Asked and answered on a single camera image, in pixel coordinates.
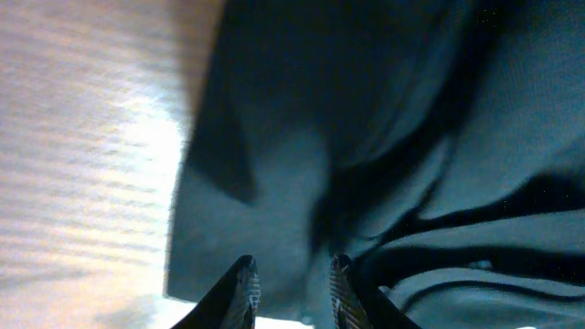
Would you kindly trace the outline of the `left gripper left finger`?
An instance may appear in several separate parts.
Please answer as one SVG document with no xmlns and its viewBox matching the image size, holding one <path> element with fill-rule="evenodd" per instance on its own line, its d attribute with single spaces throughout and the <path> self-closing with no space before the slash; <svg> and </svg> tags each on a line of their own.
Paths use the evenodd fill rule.
<svg viewBox="0 0 585 329">
<path fill-rule="evenodd" d="M 256 260 L 244 255 L 172 329 L 254 329 L 260 301 Z"/>
</svg>

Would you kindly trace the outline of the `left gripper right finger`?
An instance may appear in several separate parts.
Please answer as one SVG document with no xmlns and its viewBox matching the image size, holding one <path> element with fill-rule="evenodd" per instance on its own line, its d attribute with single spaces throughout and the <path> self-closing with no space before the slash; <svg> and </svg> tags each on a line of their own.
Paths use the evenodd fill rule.
<svg viewBox="0 0 585 329">
<path fill-rule="evenodd" d="M 336 329 L 420 329 L 345 254 L 332 259 L 330 294 Z"/>
</svg>

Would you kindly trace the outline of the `black t-shirt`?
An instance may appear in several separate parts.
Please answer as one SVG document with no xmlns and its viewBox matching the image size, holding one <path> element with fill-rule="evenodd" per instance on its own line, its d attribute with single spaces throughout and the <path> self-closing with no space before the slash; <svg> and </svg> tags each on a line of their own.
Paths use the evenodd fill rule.
<svg viewBox="0 0 585 329">
<path fill-rule="evenodd" d="M 340 253 L 386 325 L 584 325 L 581 1 L 222 6 L 165 291 L 331 328 Z"/>
</svg>

